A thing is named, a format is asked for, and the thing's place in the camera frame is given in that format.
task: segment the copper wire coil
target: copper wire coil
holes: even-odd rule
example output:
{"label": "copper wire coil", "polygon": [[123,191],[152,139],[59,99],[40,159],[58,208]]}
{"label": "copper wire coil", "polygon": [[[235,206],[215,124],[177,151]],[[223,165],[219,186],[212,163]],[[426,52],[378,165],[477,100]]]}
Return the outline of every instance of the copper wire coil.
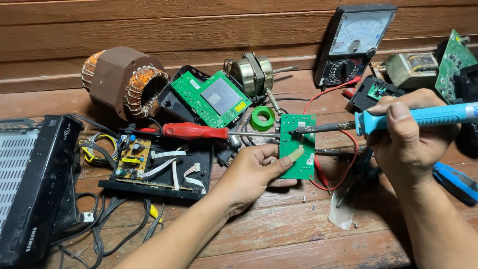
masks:
{"label": "copper wire coil", "polygon": [[123,103],[137,118],[153,117],[160,109],[157,100],[159,91],[168,82],[169,76],[165,72],[152,66],[140,67],[133,72],[133,76],[126,86]]}
{"label": "copper wire coil", "polygon": [[81,82],[83,83],[83,87],[85,87],[87,91],[90,90],[91,79],[95,74],[96,62],[98,61],[98,57],[103,52],[104,51],[100,51],[90,56],[81,67]]}

